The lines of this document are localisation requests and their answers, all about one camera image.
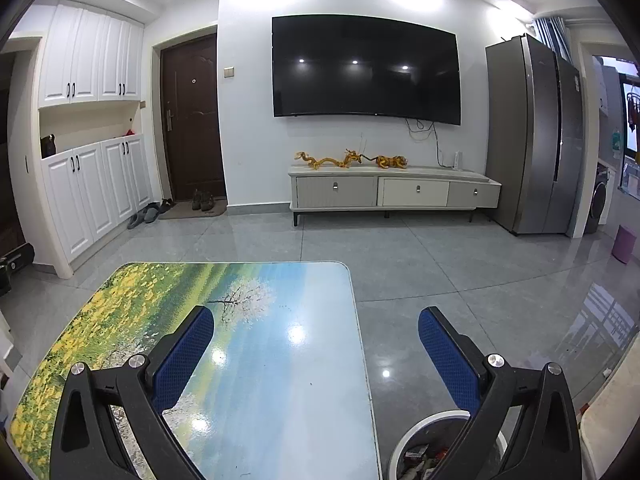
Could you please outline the white TV cabinet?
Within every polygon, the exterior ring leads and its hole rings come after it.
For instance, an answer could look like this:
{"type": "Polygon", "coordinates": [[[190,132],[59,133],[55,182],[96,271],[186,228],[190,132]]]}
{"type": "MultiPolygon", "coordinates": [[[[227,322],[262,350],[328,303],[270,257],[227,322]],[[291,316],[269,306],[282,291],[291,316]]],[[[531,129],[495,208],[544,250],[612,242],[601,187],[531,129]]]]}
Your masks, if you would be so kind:
{"type": "Polygon", "coordinates": [[[501,184],[468,170],[292,166],[291,211],[438,211],[495,209],[501,184]]]}

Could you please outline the beige sofa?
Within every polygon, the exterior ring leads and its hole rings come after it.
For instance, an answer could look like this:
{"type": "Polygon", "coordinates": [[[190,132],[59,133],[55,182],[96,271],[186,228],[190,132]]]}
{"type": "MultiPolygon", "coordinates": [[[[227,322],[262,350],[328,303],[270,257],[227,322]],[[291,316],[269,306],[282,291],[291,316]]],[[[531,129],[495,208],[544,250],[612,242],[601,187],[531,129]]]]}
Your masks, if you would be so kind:
{"type": "MultiPolygon", "coordinates": [[[[582,478],[626,478],[623,469],[639,457],[639,335],[591,399],[578,424],[582,478]]],[[[639,469],[628,479],[638,479],[639,469]]]]}

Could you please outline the white shoe cabinet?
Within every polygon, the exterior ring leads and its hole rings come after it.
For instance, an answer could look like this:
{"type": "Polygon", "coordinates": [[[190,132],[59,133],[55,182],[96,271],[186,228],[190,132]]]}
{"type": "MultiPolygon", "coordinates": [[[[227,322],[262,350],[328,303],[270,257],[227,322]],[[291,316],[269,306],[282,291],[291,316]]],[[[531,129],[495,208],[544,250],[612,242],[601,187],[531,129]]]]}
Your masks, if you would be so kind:
{"type": "Polygon", "coordinates": [[[42,171],[68,263],[152,200],[140,107],[143,27],[63,0],[53,13],[39,81],[42,171]]]}

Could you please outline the grey slippers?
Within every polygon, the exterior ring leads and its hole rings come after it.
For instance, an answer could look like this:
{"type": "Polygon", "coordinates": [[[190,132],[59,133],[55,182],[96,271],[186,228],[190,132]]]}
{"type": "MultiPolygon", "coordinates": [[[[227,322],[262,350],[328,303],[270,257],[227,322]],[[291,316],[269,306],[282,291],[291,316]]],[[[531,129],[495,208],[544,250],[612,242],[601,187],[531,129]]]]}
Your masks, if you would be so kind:
{"type": "Polygon", "coordinates": [[[160,203],[152,202],[147,204],[130,217],[127,229],[132,230],[142,223],[153,223],[161,214],[170,211],[175,204],[171,198],[165,198],[160,203]]]}

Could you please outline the dark brown entrance door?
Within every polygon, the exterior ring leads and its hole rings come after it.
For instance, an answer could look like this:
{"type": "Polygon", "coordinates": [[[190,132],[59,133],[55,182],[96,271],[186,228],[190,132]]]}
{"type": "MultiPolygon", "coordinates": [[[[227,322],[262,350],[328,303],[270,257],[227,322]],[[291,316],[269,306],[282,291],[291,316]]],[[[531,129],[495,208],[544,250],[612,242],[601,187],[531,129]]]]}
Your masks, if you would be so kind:
{"type": "Polygon", "coordinates": [[[168,180],[176,200],[227,195],[217,96],[217,36],[160,54],[160,102],[168,180]]]}

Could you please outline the golden dragon ornament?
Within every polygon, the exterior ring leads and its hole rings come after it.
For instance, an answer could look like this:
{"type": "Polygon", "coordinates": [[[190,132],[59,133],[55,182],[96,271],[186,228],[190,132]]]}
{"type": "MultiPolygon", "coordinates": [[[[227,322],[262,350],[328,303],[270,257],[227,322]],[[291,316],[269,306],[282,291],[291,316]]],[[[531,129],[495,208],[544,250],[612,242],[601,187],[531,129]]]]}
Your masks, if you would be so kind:
{"type": "Polygon", "coordinates": [[[352,166],[352,164],[361,165],[364,162],[372,162],[372,164],[375,164],[375,166],[381,169],[406,169],[408,167],[408,160],[404,156],[378,155],[369,157],[353,150],[347,150],[342,159],[335,159],[332,157],[315,158],[304,151],[297,152],[294,155],[294,159],[306,162],[306,164],[313,170],[318,170],[325,164],[331,164],[338,168],[348,168],[352,166]]]}

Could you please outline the wall-mounted black television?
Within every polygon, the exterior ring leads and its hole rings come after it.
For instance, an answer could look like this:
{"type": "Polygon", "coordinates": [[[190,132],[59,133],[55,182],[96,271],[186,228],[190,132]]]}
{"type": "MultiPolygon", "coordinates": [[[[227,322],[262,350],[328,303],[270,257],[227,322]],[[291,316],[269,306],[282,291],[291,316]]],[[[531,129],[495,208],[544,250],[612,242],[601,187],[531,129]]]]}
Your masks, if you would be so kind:
{"type": "Polygon", "coordinates": [[[344,14],[271,22],[273,114],[363,115],[460,125],[457,38],[422,25],[344,14]]]}

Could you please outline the white round trash bin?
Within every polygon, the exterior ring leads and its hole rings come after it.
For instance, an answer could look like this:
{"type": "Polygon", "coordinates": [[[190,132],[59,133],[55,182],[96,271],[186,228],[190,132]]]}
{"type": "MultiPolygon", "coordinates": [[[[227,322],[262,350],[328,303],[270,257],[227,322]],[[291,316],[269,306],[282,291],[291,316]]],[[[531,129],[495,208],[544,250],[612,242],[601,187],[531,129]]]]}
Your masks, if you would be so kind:
{"type": "Polygon", "coordinates": [[[452,410],[417,422],[396,444],[386,466],[386,479],[430,478],[470,417],[467,411],[452,410]]]}

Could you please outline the grey refrigerator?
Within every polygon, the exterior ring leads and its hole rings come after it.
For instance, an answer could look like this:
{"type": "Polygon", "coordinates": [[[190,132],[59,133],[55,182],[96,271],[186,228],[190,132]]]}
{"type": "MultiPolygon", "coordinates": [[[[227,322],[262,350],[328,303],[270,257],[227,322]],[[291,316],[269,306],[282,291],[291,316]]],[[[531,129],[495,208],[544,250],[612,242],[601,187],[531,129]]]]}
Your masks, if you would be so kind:
{"type": "Polygon", "coordinates": [[[486,60],[492,218],[515,235],[567,234],[584,149],[579,72],[529,35],[487,47],[486,60]]]}

